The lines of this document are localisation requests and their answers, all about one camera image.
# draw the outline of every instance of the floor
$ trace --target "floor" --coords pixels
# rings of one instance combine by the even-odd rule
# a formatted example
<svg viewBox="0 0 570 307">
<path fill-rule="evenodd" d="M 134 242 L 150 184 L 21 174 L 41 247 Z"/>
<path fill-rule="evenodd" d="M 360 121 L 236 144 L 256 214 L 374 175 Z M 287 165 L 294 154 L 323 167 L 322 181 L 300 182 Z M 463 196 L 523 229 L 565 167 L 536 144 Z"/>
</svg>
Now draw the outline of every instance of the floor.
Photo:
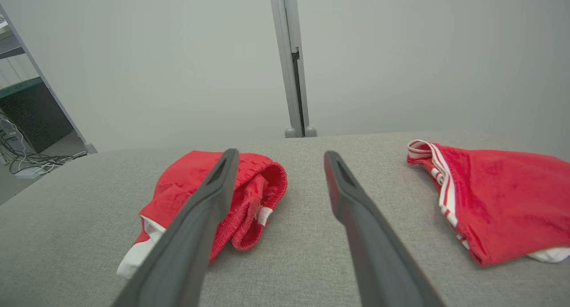
<svg viewBox="0 0 570 307">
<path fill-rule="evenodd" d="M 71 134 L 68 134 L 45 149 L 42 153 L 49 156 L 71 156 L 81 151 L 85 151 L 83 141 L 81 141 L 75 131 L 73 131 Z M 10 173 L 9 167 L 9 163 L 8 165 L 0 165 L 0 205 L 12 199 L 12 197 L 20 193 L 20 191 L 26 189 L 41 178 L 40 176 L 36 179 L 16 179 L 16 177 Z"/>
</svg>

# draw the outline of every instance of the gray cushion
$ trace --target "gray cushion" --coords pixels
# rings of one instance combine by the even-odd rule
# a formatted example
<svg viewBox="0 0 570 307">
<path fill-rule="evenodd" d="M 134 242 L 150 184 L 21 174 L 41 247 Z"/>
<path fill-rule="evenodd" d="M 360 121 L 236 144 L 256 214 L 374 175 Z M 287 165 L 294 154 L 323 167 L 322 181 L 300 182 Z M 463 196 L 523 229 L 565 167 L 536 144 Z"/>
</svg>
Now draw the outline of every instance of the gray cushion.
<svg viewBox="0 0 570 307">
<path fill-rule="evenodd" d="M 413 139 L 521 149 L 487 134 L 433 132 L 193 146 L 263 154 L 289 178 L 257 246 L 247 252 L 226 246 L 208 268 L 201 305 L 360 305 L 344 228 L 330 211 L 322 169 L 328 149 L 342 155 L 447 305 L 568 305 L 570 262 L 520 258 L 485 269 L 472 262 L 438 210 L 427 173 L 405 161 Z M 0 305 L 110 305 L 126 283 L 115 272 L 140 232 L 139 210 L 164 169 L 191 150 L 83 157 L 0 206 Z"/>
</svg>

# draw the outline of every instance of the white wall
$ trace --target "white wall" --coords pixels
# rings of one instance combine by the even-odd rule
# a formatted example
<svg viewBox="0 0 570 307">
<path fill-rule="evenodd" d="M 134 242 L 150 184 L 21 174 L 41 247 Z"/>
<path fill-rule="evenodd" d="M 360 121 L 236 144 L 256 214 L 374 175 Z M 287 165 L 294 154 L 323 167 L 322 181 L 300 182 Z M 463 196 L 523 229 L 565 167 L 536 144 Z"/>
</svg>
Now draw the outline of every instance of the white wall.
<svg viewBox="0 0 570 307">
<path fill-rule="evenodd" d="M 319 135 L 511 134 L 570 160 L 570 0 L 298 0 Z"/>
<path fill-rule="evenodd" d="M 282 138 L 269 0 L 0 0 L 99 152 Z"/>
</svg>

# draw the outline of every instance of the white trim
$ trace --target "white trim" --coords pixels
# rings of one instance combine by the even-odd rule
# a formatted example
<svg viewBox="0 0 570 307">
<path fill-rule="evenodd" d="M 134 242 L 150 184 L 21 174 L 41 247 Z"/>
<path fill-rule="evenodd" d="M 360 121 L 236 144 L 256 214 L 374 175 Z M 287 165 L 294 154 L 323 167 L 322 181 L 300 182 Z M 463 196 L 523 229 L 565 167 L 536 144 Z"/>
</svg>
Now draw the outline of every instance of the white trim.
<svg viewBox="0 0 570 307">
<path fill-rule="evenodd" d="M 258 220 L 257 223 L 265 226 L 265 224 L 267 223 L 267 218 L 269 218 L 269 215 L 273 213 L 273 209 L 269 208 L 269 207 L 261 207 L 261 209 L 259 210 L 258 213 Z"/>
<path fill-rule="evenodd" d="M 554 247 L 547 250 L 539 250 L 528 255 L 530 258 L 534 258 L 539 262 L 549 262 L 551 264 L 556 264 L 557 262 L 562 262 L 562 260 L 570 256 L 570 248 L 568 247 Z"/>
<path fill-rule="evenodd" d="M 469 243 L 467 242 L 466 239 L 463 238 L 463 236 L 461 236 L 460 234 L 456 234 L 457 240 L 459 240 L 461 242 L 461 244 L 467 248 L 467 250 L 471 250 L 471 247 L 469 246 Z"/>
<path fill-rule="evenodd" d="M 427 145 L 430 150 L 418 149 L 422 145 Z M 436 175 L 434 175 L 434 170 L 432 170 L 430 173 L 441 185 L 439 203 L 441 212 L 445 216 L 446 212 L 449 210 L 446 218 L 454 228 L 457 227 L 458 221 L 456 217 L 456 187 L 453 183 L 452 174 L 448 163 L 445 161 L 444 155 L 442 155 L 440 150 L 434 144 L 423 140 L 411 141 L 407 144 L 407 149 L 407 155 L 412 159 L 431 157 L 432 163 L 436 167 L 434 170 L 439 171 L 439 173 L 442 175 L 440 177 L 436 177 Z"/>
<path fill-rule="evenodd" d="M 166 228 L 159 225 L 158 222 L 145 216 L 140 217 L 144 222 L 144 232 L 148 234 L 150 239 L 146 240 L 146 242 L 137 242 L 130 247 L 129 251 L 126 252 L 125 257 L 118 265 L 117 274 L 127 279 L 133 277 L 138 267 L 143 264 L 142 262 L 144 262 L 148 254 L 150 254 L 152 249 L 155 247 L 155 244 L 159 242 L 160 238 L 166 231 Z"/>
</svg>

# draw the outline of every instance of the power adapter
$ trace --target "power adapter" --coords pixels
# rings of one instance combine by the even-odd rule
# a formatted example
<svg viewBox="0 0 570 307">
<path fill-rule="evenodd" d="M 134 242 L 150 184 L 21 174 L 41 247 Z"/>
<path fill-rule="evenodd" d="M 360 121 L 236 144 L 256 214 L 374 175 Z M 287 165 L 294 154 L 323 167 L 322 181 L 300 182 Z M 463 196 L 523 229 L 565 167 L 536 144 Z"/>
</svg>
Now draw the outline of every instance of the power adapter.
<svg viewBox="0 0 570 307">
<path fill-rule="evenodd" d="M 20 170 L 15 176 L 18 179 L 36 179 L 46 171 L 44 168 L 32 167 Z"/>
</svg>

